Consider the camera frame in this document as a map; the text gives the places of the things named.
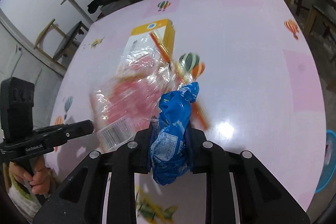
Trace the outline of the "left hand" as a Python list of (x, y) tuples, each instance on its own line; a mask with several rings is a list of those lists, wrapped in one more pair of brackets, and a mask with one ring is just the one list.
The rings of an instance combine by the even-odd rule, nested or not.
[(50, 173), (45, 165), (43, 156), (39, 156), (34, 165), (34, 175), (31, 176), (24, 168), (17, 163), (10, 162), (9, 171), (15, 180), (21, 184), (28, 181), (33, 194), (47, 194), (50, 189)]

